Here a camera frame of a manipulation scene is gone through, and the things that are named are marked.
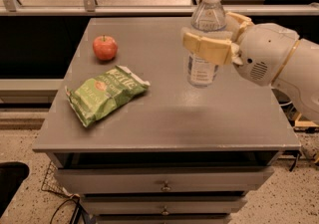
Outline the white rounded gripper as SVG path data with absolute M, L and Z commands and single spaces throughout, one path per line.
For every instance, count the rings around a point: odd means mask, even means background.
M 236 64 L 238 74 L 258 86 L 273 86 L 298 46 L 299 35 L 274 23 L 254 25 L 238 13 L 227 12 L 225 20 L 227 31 L 204 33 L 183 27 L 183 46 L 212 64 Z

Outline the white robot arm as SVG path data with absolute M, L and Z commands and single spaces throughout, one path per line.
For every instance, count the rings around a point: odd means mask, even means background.
M 255 24 L 228 12 L 226 28 L 205 33 L 181 29 L 183 46 L 214 65 L 233 65 L 244 79 L 284 93 L 296 109 L 319 123 L 319 46 L 274 23 Z

